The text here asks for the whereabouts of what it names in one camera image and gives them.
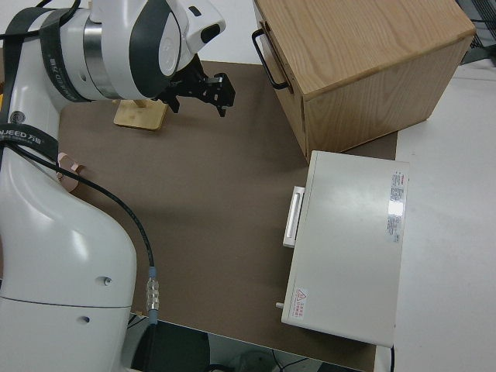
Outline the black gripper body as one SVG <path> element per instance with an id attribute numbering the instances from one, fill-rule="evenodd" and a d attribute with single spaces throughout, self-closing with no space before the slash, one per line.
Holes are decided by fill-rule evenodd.
<path id="1" fill-rule="evenodd" d="M 194 57 L 187 66 L 174 74 L 167 87 L 154 99 L 168 100 L 171 97 L 181 96 L 203 100 L 206 98 L 207 78 L 202 62 L 198 57 Z"/>

